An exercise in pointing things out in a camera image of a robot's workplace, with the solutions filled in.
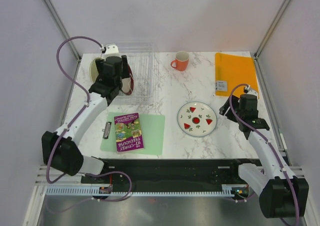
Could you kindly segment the dark red rimmed plate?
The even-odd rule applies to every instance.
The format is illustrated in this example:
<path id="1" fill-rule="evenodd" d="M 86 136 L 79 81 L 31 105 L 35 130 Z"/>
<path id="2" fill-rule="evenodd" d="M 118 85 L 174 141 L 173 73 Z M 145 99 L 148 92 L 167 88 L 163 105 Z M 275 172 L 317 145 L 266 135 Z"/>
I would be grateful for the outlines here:
<path id="1" fill-rule="evenodd" d="M 129 77 L 122 79 L 121 91 L 124 95 L 131 95 L 134 90 L 134 78 L 133 78 L 132 70 L 129 65 L 128 65 L 128 72 L 129 72 Z"/>

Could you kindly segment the watermelon pattern plate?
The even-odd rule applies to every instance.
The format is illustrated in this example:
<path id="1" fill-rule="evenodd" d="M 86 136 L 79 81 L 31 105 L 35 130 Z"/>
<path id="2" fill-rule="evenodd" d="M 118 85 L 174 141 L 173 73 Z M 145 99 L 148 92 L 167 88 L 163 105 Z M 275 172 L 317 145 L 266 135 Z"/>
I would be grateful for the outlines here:
<path id="1" fill-rule="evenodd" d="M 189 102 L 183 105 L 177 113 L 179 127 L 193 137 L 209 135 L 217 125 L 214 110 L 202 102 Z"/>

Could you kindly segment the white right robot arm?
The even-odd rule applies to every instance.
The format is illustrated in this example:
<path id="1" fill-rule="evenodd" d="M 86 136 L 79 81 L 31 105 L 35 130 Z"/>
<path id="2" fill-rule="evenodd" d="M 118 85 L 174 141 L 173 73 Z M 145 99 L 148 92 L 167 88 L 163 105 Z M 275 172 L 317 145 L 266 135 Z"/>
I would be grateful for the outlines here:
<path id="1" fill-rule="evenodd" d="M 235 183 L 243 180 L 259 197 L 259 206 L 266 218 L 300 218 L 304 216 L 309 185 L 299 178 L 272 145 L 270 127 L 259 117 L 258 98 L 252 94 L 231 95 L 219 109 L 221 115 L 238 123 L 239 130 L 258 155 L 262 169 L 243 163 L 229 170 Z"/>

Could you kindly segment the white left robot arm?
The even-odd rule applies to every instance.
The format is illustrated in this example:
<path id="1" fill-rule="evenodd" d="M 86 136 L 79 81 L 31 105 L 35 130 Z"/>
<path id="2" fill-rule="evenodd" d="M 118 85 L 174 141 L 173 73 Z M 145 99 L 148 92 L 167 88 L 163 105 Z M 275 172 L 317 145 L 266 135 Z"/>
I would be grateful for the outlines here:
<path id="1" fill-rule="evenodd" d="M 43 162 L 48 169 L 54 168 L 70 176 L 89 174 L 104 183 L 110 177 L 109 169 L 104 167 L 102 160 L 84 156 L 78 144 L 96 117 L 123 90 L 123 82 L 130 82 L 130 68 L 126 55 L 111 55 L 95 62 L 98 76 L 88 90 L 84 105 L 54 132 L 46 131 L 41 144 Z"/>

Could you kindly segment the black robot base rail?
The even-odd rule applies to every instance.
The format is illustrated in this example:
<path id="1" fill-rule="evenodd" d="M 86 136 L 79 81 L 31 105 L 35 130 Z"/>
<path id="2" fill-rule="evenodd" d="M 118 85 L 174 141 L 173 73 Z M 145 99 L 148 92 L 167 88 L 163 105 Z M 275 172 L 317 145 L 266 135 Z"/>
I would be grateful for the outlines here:
<path id="1" fill-rule="evenodd" d="M 111 183 L 117 192 L 217 191 L 222 185 L 243 185 L 238 167 L 261 166 L 258 159 L 104 159 L 101 178 L 82 177 L 83 184 Z"/>

